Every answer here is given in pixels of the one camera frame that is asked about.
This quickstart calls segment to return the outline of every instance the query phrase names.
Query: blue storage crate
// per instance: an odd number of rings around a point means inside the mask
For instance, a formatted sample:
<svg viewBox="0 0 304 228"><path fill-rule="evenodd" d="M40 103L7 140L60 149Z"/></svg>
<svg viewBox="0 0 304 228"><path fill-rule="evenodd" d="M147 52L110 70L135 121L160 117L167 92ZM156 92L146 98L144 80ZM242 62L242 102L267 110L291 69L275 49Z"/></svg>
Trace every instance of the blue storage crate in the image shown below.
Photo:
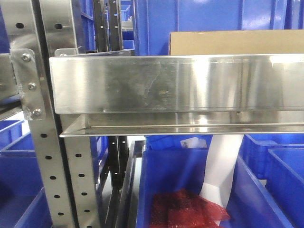
<svg viewBox="0 0 304 228"><path fill-rule="evenodd" d="M5 30L5 24L2 17L2 12L0 8L0 53L9 53L10 52L10 43L8 35Z"/></svg>
<svg viewBox="0 0 304 228"><path fill-rule="evenodd" d="M0 122L0 150L22 135L24 120L4 120Z"/></svg>
<svg viewBox="0 0 304 228"><path fill-rule="evenodd" d="M304 149L271 149L266 188L298 228L304 227Z"/></svg>
<svg viewBox="0 0 304 228"><path fill-rule="evenodd" d="M125 50L134 50L134 40L123 40L123 48Z"/></svg>
<svg viewBox="0 0 304 228"><path fill-rule="evenodd" d="M284 29L287 0L134 0L135 50L167 55L173 31Z"/></svg>
<svg viewBox="0 0 304 228"><path fill-rule="evenodd" d="M92 163L94 168L94 179L98 183L98 178L100 176L100 169L106 160L108 153L108 137L97 136L90 137L91 141L91 153L92 153Z"/></svg>
<svg viewBox="0 0 304 228"><path fill-rule="evenodd" d="M204 181L206 149L145 151L137 212L137 228L148 228L155 193L186 188L199 194ZM292 228L270 194L238 157L225 228Z"/></svg>
<svg viewBox="0 0 304 228"><path fill-rule="evenodd" d="M42 189L36 157L0 153L0 227L13 228Z"/></svg>
<svg viewBox="0 0 304 228"><path fill-rule="evenodd" d="M259 179L269 174L269 149L304 147L304 134L247 134L240 148L240 154Z"/></svg>
<svg viewBox="0 0 304 228"><path fill-rule="evenodd" d="M131 17L131 5L121 4L121 18L122 21L128 21Z"/></svg>
<svg viewBox="0 0 304 228"><path fill-rule="evenodd" d="M35 157L35 147L30 132L26 133L25 135L18 138L16 141L3 148L0 154L6 156Z"/></svg>
<svg viewBox="0 0 304 228"><path fill-rule="evenodd" d="M303 29L304 1L288 0L285 18L285 29Z"/></svg>
<svg viewBox="0 0 304 228"><path fill-rule="evenodd" d="M146 136L146 148L147 150L165 150L165 149L182 149L187 148L187 145L183 143L183 140L187 140L193 137L197 137L200 140L204 140L206 148L209 148L212 135L151 135Z"/></svg>
<svg viewBox="0 0 304 228"><path fill-rule="evenodd" d="M48 209L44 189L35 197L33 202L18 220L14 228L51 228L52 221Z"/></svg>
<svg viewBox="0 0 304 228"><path fill-rule="evenodd" d="M93 0L80 0L86 51L96 50Z"/></svg>

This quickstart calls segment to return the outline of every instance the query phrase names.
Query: shelving unit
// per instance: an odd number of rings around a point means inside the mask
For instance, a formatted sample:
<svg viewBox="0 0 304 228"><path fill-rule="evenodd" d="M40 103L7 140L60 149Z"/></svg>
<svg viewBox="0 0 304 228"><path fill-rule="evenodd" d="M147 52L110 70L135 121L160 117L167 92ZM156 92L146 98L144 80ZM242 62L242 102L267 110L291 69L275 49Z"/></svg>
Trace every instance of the shelving unit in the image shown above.
<svg viewBox="0 0 304 228"><path fill-rule="evenodd" d="M122 50L120 1L108 2L109 37L103 0L90 14L78 0L0 6L11 48L0 55L10 85L0 100L18 87L53 228L135 226L144 142L128 150L127 135L304 132L303 54L139 57ZM97 53L85 54L84 17ZM0 119L21 110L18 99L6 105ZM108 151L97 161L91 139L102 135Z"/></svg>

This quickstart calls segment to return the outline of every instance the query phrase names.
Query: screw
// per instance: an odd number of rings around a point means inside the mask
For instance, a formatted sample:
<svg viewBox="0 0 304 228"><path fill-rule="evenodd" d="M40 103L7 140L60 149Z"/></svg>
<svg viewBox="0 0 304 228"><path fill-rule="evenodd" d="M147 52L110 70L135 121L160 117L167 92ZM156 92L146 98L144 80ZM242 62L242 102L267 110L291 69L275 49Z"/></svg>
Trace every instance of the screw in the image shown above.
<svg viewBox="0 0 304 228"><path fill-rule="evenodd" d="M35 91L36 88L37 88L36 83L30 82L30 83L28 84L28 89L29 89L30 91Z"/></svg>
<svg viewBox="0 0 304 228"><path fill-rule="evenodd" d="M34 116L41 116L41 109L35 109L35 110L33 111L33 115L34 115Z"/></svg>
<svg viewBox="0 0 304 228"><path fill-rule="evenodd" d="M30 57L29 54L23 53L23 54L22 54L22 60L23 60L24 62L29 62L29 61L31 60L31 57Z"/></svg>

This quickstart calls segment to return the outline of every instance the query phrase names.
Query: white paper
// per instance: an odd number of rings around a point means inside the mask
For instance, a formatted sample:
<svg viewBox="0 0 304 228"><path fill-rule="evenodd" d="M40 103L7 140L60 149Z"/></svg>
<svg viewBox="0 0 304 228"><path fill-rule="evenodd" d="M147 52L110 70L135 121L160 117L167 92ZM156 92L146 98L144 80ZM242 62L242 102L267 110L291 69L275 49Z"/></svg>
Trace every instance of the white paper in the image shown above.
<svg viewBox="0 0 304 228"><path fill-rule="evenodd" d="M206 140L192 137L189 139L181 140L182 148L207 148Z"/></svg>
<svg viewBox="0 0 304 228"><path fill-rule="evenodd" d="M200 196L226 208L243 134L214 135L210 144Z"/></svg>

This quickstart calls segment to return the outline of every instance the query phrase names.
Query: cardboard box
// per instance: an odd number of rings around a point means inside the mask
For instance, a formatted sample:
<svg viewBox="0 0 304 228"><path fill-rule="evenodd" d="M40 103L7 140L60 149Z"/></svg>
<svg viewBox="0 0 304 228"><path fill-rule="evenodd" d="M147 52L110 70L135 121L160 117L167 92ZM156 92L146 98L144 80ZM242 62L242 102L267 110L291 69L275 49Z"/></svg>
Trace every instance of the cardboard box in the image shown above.
<svg viewBox="0 0 304 228"><path fill-rule="evenodd" d="M170 55L304 53L304 30L171 33Z"/></svg>

